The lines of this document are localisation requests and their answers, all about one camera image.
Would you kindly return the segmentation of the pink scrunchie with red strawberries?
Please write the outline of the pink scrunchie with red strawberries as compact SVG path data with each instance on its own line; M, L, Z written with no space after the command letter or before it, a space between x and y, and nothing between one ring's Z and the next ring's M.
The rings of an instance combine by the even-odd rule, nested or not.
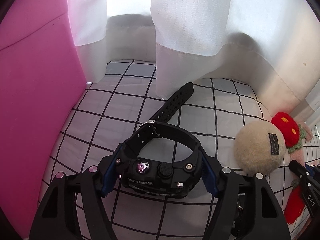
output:
M290 159L305 165L303 142L310 142L313 138L311 129L304 122L296 123L290 115L284 112L278 112L271 119L271 122L283 134ZM299 179L296 179L293 181L293 190L289 195L284 211L287 224L293 224L302 214L304 207L302 187L299 185Z

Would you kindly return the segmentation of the black digital wristwatch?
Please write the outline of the black digital wristwatch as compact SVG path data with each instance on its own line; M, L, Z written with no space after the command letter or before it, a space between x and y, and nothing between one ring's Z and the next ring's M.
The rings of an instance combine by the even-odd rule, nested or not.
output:
M185 129L168 123L193 92L191 82L183 85L150 120L119 144L116 168L124 187L151 195L184 198L199 182L202 165L200 141ZM173 163L140 157L140 151L155 138L176 141L192 153Z

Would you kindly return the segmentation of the beige plush ball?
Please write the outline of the beige plush ball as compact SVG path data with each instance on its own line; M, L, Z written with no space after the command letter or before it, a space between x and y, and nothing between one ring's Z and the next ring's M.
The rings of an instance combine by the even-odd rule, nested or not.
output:
M271 174L284 160L285 140L272 123L252 121L237 133L233 153L239 167L249 176Z

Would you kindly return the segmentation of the pink plastic tub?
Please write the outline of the pink plastic tub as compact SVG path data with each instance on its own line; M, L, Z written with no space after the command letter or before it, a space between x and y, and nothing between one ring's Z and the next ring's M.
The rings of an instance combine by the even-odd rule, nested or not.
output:
M22 238L59 131L85 87L67 0L15 0L1 22L1 208Z

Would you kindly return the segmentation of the white sheer curtain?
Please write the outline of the white sheer curtain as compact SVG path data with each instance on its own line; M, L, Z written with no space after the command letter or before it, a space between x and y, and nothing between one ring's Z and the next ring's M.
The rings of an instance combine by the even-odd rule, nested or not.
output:
M229 78L270 114L319 123L319 19L307 0L67 0L86 80L110 61L155 62L156 94Z

